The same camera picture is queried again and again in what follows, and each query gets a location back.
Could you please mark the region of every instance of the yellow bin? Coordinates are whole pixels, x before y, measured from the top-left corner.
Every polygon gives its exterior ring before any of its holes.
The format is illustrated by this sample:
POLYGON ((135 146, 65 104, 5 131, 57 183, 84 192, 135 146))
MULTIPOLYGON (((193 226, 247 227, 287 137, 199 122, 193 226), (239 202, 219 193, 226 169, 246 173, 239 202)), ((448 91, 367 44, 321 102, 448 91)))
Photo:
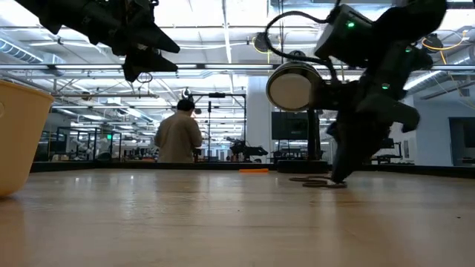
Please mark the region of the yellow bin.
POLYGON ((53 97, 0 81, 0 197, 28 179, 53 97))

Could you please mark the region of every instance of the person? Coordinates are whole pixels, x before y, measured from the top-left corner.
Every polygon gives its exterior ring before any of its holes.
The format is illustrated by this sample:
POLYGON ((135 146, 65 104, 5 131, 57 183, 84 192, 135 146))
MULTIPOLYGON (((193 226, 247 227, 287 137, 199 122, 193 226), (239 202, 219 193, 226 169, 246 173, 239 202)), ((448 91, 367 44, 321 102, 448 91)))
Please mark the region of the person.
POLYGON ((160 123, 155 145, 160 149, 158 162, 193 163, 193 149, 201 147, 203 138, 197 122, 191 117, 194 103, 182 99, 177 112, 160 123))

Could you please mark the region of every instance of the pillar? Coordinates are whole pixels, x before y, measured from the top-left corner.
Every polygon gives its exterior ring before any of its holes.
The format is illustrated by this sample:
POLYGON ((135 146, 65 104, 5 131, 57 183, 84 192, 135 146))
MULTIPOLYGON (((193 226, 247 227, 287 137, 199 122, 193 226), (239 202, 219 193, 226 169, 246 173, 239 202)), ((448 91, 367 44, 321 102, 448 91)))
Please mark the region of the pillar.
POLYGON ((271 157, 274 146, 271 140, 271 112, 272 105, 267 99, 266 84, 267 76, 251 76, 247 87, 247 127, 246 140, 253 147, 261 146, 269 155, 253 156, 261 159, 262 163, 270 163, 267 158, 271 157))

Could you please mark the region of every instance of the orange object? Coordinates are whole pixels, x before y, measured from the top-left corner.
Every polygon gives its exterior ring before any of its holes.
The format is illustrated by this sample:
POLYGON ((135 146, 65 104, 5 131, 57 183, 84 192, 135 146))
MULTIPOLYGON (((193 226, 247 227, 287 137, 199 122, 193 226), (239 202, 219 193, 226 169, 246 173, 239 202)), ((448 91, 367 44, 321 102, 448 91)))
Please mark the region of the orange object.
POLYGON ((269 169, 241 169, 239 172, 245 174, 266 174, 269 172, 269 169))
POLYGON ((46 93, 0 81, 0 197, 27 181, 51 103, 46 93))

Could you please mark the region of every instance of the beige jacket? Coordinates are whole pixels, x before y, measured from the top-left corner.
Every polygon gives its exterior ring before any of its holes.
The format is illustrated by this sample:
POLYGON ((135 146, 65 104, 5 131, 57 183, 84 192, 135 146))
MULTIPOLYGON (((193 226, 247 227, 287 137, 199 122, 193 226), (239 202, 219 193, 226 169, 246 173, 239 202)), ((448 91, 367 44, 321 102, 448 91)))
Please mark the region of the beige jacket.
POLYGON ((159 162, 193 163, 193 148, 203 142, 196 121, 182 111, 164 119, 155 135, 159 162))

